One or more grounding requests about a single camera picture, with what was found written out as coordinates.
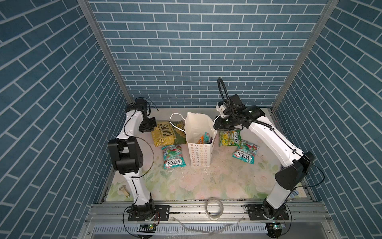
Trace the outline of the yellow kettle chips bag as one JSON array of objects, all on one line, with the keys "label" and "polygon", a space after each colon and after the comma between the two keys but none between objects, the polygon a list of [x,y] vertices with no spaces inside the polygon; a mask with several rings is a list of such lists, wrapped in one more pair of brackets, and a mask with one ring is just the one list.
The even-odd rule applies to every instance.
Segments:
[{"label": "yellow kettle chips bag", "polygon": [[154,145],[168,146],[177,144],[187,144],[186,134],[184,132],[184,123],[182,121],[158,121],[157,126],[151,132]]}]

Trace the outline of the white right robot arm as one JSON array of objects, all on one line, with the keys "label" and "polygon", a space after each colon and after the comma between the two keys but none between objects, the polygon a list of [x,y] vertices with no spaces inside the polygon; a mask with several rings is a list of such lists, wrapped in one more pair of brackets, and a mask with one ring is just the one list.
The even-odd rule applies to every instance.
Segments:
[{"label": "white right robot arm", "polygon": [[304,153],[293,145],[273,126],[258,106],[245,107],[238,95],[223,97],[217,104],[216,110],[220,116],[214,123],[214,129],[236,130],[239,125],[248,129],[273,151],[283,166],[275,174],[275,185],[262,206],[264,217],[274,219],[279,215],[280,209],[297,184],[306,177],[312,166],[314,155],[311,152]]}]

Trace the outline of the white patterned paper bag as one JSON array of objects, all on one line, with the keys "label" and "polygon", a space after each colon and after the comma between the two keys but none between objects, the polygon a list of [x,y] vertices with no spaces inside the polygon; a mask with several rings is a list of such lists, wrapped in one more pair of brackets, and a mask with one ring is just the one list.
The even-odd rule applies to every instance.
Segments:
[{"label": "white patterned paper bag", "polygon": [[183,118],[184,128],[173,124],[173,116],[179,113],[173,113],[170,118],[170,124],[184,132],[188,144],[191,165],[195,167],[209,167],[212,160],[213,145],[217,137],[217,131],[214,129],[214,121],[205,114],[187,113]]}]

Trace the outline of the teal Fox's mint blossom candy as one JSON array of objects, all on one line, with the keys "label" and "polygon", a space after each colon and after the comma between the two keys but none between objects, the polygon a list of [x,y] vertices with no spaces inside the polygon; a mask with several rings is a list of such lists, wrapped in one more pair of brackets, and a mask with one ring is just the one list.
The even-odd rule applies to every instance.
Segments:
[{"label": "teal Fox's mint blossom candy", "polygon": [[247,140],[242,140],[241,144],[237,147],[232,157],[240,159],[241,161],[247,162],[249,164],[254,164],[254,159],[258,149],[259,146],[257,146],[256,144],[251,143]]}]

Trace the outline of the green Fox's spring tea candy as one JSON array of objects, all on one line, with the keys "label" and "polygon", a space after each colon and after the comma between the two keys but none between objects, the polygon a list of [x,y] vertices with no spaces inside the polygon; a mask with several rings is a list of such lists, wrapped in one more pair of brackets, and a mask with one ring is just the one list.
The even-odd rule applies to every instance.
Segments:
[{"label": "green Fox's spring tea candy", "polygon": [[240,146],[241,130],[229,130],[219,132],[219,146]]}]

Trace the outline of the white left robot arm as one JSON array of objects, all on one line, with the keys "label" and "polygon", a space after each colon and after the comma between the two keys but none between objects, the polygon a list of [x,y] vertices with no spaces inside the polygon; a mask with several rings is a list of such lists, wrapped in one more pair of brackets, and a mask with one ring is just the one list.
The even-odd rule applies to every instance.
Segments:
[{"label": "white left robot arm", "polygon": [[157,126],[154,117],[150,118],[151,107],[146,98],[137,98],[125,108],[126,120],[122,130],[115,139],[108,142],[113,169],[122,175],[133,196],[133,205],[129,207],[130,215],[134,218],[153,216],[154,201],[148,191],[142,166],[144,155],[139,145],[138,133],[151,132]]}]

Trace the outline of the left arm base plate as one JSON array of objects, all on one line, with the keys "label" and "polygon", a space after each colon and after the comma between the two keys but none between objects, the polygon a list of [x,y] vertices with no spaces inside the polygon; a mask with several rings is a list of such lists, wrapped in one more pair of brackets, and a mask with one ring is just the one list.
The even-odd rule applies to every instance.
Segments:
[{"label": "left arm base plate", "polygon": [[133,206],[128,214],[129,222],[152,221],[156,217],[156,221],[166,222],[169,220],[169,205],[140,205]]}]

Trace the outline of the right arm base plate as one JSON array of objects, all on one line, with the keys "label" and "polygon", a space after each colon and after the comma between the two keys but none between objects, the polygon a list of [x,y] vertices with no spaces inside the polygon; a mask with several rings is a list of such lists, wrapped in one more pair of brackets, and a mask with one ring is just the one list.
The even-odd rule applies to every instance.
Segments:
[{"label": "right arm base plate", "polygon": [[251,221],[261,221],[261,220],[289,220],[290,216],[286,205],[283,204],[280,208],[274,209],[269,205],[262,204],[247,204],[244,206]]}]

